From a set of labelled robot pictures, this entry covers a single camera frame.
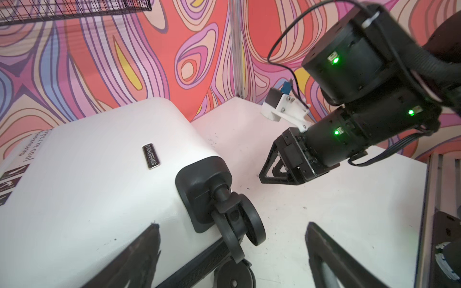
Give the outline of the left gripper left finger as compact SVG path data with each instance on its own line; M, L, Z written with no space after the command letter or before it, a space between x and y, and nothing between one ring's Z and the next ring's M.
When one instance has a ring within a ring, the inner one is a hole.
M150 288L160 257L159 225L149 225L85 288Z

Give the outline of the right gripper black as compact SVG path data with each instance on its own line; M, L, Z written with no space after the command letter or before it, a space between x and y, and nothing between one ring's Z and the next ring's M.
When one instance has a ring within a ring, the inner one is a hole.
M305 143L299 129L288 128L272 144L259 173L263 184L298 186L338 168L323 164Z

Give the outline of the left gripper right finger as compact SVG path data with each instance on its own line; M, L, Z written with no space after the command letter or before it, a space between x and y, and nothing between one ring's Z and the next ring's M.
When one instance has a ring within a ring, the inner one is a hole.
M317 288L385 288L316 223L307 226L309 265Z

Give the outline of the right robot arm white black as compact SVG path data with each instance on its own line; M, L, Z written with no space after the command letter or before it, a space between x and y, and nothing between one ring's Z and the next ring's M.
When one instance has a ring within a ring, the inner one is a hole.
M273 142L260 181L298 186L343 161L369 166L436 133L443 108L461 112L460 25L456 13L420 46L382 5L354 1L302 63L334 111L308 122L296 78L269 90L262 114L292 127Z

